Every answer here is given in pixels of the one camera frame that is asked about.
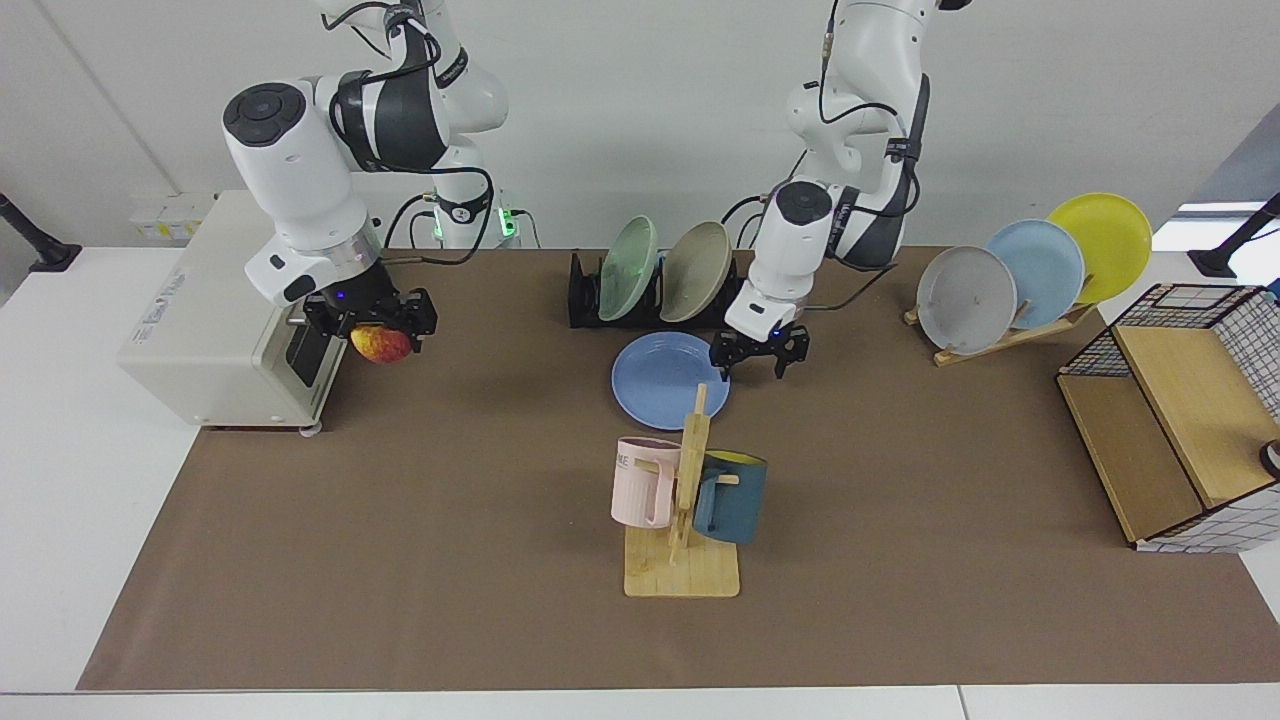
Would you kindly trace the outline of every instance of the white appliance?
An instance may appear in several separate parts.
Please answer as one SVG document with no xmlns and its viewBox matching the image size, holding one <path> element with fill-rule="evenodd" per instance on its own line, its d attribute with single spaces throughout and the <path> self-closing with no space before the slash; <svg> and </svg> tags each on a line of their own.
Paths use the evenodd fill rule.
<svg viewBox="0 0 1280 720">
<path fill-rule="evenodd" d="M 312 427 L 346 341 L 289 324 L 250 284 L 244 260 L 275 233 L 248 191 L 224 192 L 116 360 L 193 425 Z"/>
</svg>

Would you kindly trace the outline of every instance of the wooden mug tree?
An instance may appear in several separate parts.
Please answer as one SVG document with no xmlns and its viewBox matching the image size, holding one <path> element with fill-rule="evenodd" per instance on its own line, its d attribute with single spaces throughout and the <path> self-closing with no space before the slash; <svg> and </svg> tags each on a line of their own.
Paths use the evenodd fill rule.
<svg viewBox="0 0 1280 720">
<path fill-rule="evenodd" d="M 694 503 L 712 427 L 705 410 L 707 386 L 699 384 L 694 411 L 685 418 L 680 441 L 671 527 L 626 529 L 622 585 L 627 597 L 735 597 L 741 588 L 737 546 L 692 532 Z M 639 466 L 658 471 L 657 464 Z M 732 484 L 737 478 L 722 475 L 717 482 Z"/>
</svg>

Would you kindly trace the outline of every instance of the white wall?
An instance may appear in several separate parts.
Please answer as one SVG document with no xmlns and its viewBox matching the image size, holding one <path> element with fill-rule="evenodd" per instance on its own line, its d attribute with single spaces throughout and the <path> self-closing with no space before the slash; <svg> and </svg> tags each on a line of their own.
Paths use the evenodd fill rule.
<svg viewBox="0 0 1280 720">
<path fill-rule="evenodd" d="M 129 195 L 243 187 L 218 127 L 237 91 L 379 60 L 349 32 L 326 35 L 307 0 L 5 5 L 0 186 L 88 245 L 131 240 Z M 1275 105 L 1270 5 L 977 0 L 938 17 L 909 240 L 982 242 L 1092 190 L 1133 197 L 1158 225 Z M 474 60 L 511 94 L 507 126 L 479 142 L 561 246 L 607 243 L 637 213 L 669 243 L 771 187 L 800 150 L 783 104 L 817 73 L 827 9 L 451 1 Z M 399 197 L 421 184 L 367 187 Z"/>
</svg>

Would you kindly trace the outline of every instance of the table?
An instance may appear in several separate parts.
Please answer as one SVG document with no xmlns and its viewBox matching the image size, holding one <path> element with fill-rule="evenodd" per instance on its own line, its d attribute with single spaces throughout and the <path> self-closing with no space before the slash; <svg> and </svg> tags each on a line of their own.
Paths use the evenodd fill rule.
<svg viewBox="0 0 1280 720">
<path fill-rule="evenodd" d="M 1076 688 L 854 688 L 570 693 L 247 693 L 74 696 L 115 594 L 196 430 L 137 387 L 114 354 L 179 251 L 90 249 L 70 272 L 29 278 L 0 309 L 0 689 L 55 693 L 0 697 L 0 715 L 279 716 L 285 710 L 338 716 L 550 716 L 591 711 L 639 716 L 686 714 L 780 716 L 800 708 L 824 717 L 998 717 L 1011 708 L 1068 712 L 1162 703 L 1164 716 L 1263 716 L 1280 685 Z M 1148 275 L 1193 277 L 1181 256 L 1157 258 Z M 1139 281 L 1140 292 L 1149 282 Z M 1114 305 L 1123 307 L 1120 299 Z M 1114 315 L 1111 307 L 1105 313 Z M 47 434 L 65 438 L 54 450 Z M 92 468 L 92 486 L 72 482 Z M 1280 610 L 1280 548 L 1245 557 L 1272 610 Z"/>
</svg>

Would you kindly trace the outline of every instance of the apple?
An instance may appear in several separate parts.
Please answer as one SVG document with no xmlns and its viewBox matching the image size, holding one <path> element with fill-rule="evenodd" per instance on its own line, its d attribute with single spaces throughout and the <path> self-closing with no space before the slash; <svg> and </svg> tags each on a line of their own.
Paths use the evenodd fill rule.
<svg viewBox="0 0 1280 720">
<path fill-rule="evenodd" d="M 351 345 L 366 360 L 379 365 L 398 363 L 413 352 L 408 336 L 387 325 L 356 325 L 351 331 Z"/>
</svg>

